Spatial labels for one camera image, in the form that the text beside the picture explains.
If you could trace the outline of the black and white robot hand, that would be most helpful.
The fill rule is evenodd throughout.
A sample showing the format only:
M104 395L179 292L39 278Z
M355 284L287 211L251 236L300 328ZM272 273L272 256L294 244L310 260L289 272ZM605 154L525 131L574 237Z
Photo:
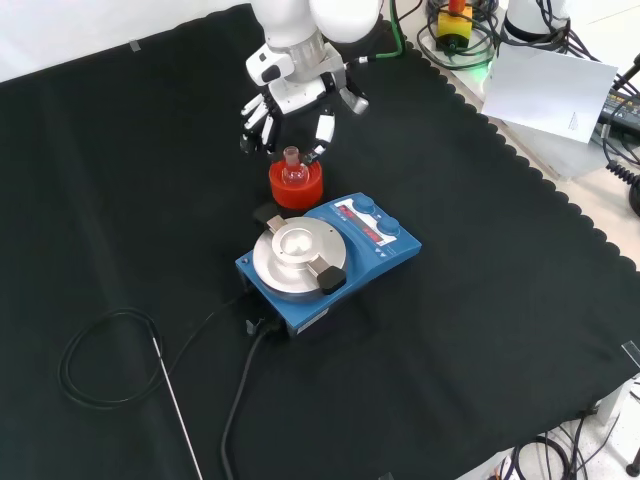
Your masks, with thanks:
M324 98L346 82L346 70L339 52L329 43L327 67L318 77L302 83L276 79L241 110L243 119L240 149L244 153L263 150L273 157L282 120L321 104Z

